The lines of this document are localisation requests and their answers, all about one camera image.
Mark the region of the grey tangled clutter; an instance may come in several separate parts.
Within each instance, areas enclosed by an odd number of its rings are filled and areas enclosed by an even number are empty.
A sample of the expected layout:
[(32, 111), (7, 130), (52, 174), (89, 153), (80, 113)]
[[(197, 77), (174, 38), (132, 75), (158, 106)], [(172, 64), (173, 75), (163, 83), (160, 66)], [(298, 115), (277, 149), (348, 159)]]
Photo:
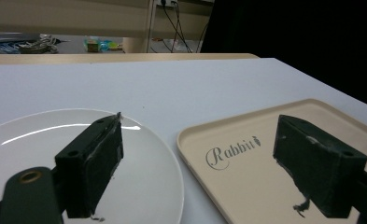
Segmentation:
[(36, 37), (0, 37), (0, 54), (43, 54), (57, 53), (62, 40), (52, 35)]

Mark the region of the colourful small toys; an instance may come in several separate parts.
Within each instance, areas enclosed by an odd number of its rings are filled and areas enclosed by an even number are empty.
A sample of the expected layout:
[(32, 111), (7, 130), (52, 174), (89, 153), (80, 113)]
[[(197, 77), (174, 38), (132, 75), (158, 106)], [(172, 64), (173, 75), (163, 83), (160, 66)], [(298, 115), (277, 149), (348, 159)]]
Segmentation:
[(107, 52), (122, 50), (122, 44), (102, 39), (98, 36), (88, 36), (83, 40), (84, 49), (87, 52)]

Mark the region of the beige plastic tray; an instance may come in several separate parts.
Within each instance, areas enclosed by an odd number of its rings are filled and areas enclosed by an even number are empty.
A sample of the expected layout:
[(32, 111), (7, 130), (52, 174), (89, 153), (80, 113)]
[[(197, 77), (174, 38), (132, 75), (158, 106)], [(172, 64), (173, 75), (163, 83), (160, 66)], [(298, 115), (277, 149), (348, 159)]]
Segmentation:
[(279, 115), (307, 120), (367, 155), (367, 126), (314, 99), (191, 126), (177, 137), (180, 155), (229, 224), (356, 224), (356, 210), (327, 218), (314, 204), (293, 209), (304, 196), (273, 158)]

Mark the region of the white round plate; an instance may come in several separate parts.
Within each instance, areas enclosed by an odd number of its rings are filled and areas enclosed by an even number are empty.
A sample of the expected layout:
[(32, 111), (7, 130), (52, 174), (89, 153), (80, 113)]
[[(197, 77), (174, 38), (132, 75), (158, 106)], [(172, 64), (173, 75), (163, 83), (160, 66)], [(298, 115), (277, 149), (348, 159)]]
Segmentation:
[[(35, 166), (52, 168), (54, 156), (105, 111), (65, 109), (0, 125), (0, 200), (7, 180)], [(153, 131), (121, 117), (124, 157), (91, 218), (64, 224), (179, 224), (184, 205), (181, 170), (172, 150)]]

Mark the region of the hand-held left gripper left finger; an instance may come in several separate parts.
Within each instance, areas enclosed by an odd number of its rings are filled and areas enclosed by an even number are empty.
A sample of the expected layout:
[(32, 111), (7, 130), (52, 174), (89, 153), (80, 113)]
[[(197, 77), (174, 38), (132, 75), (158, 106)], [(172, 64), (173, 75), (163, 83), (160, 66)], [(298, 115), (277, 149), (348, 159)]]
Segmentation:
[(95, 213), (123, 159), (120, 119), (121, 113), (117, 113), (94, 121), (55, 156), (63, 210), (69, 218), (87, 218)]

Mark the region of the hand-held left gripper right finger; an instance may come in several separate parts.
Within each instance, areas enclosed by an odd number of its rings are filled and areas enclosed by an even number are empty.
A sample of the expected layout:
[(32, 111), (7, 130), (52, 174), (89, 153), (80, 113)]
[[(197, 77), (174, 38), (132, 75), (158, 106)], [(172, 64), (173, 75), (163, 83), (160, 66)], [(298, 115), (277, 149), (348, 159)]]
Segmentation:
[(354, 188), (367, 156), (304, 119), (278, 117), (273, 157), (290, 175), (304, 202), (298, 213), (314, 204), (327, 218), (347, 218)]

